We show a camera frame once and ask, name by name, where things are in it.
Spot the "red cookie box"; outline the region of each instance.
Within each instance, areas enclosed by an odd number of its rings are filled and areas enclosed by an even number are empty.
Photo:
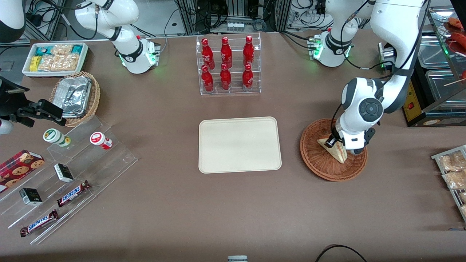
[[[22,150],[12,158],[0,164],[0,193],[7,190],[44,163],[44,158],[41,155]]]

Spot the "red bottle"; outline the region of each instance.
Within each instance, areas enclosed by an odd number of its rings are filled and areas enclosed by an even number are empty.
[[[232,48],[228,44],[228,37],[222,37],[222,49],[220,50],[222,54],[222,63],[225,63],[228,68],[233,66],[233,55]]]
[[[220,72],[220,79],[222,80],[222,88],[225,91],[230,90],[230,86],[232,83],[232,75],[230,74],[230,71],[228,70],[228,66],[226,63],[222,64],[222,71]]]
[[[215,68],[215,62],[213,61],[212,48],[209,47],[209,41],[207,38],[203,38],[202,42],[202,60],[204,64],[209,67],[210,70]]]
[[[213,78],[209,72],[209,68],[206,65],[202,65],[202,83],[207,93],[213,92]]]
[[[246,64],[244,66],[244,72],[243,72],[243,90],[245,92],[251,91],[253,88],[253,77],[254,74],[251,72],[251,64]]]
[[[243,49],[243,64],[246,66],[247,63],[253,64],[254,62],[254,46],[253,46],[253,37],[248,35],[246,36],[246,45]]]

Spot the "metal container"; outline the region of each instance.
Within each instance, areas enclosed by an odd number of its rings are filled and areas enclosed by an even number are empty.
[[[444,51],[435,35],[423,35],[418,52],[419,63],[425,69],[449,68]]]
[[[430,70],[425,74],[432,95],[435,100],[444,99],[450,96],[451,91],[458,88],[458,84],[444,86],[448,83],[456,81],[451,70]],[[441,107],[443,108],[466,108],[466,90],[454,95],[449,100],[445,101]]]

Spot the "wicker basket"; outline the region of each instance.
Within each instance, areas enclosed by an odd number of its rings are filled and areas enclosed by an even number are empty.
[[[91,74],[87,72],[82,72],[82,71],[76,74],[66,76],[66,77],[68,78],[68,77],[78,77],[78,76],[85,76],[92,80],[91,94],[89,95],[89,101],[88,101],[88,105],[86,108],[87,113],[82,118],[67,118],[66,119],[67,127],[75,127],[79,125],[80,123],[82,123],[87,118],[93,116],[97,111],[97,107],[99,106],[99,98],[100,98],[99,83],[97,83],[96,79]],[[50,99],[49,99],[50,102],[52,102],[55,98],[55,92],[57,91],[58,83],[55,85],[55,88],[52,91],[52,95],[50,96]]]
[[[316,175],[330,181],[347,181],[355,178],[366,166],[367,149],[359,155],[348,153],[344,164],[339,163],[317,140],[330,134],[331,119],[314,121],[302,133],[301,156],[309,169]]]

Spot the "beige tray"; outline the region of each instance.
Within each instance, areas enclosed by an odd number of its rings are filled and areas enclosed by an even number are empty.
[[[204,120],[199,125],[199,170],[227,173],[281,167],[277,120],[252,117]]]

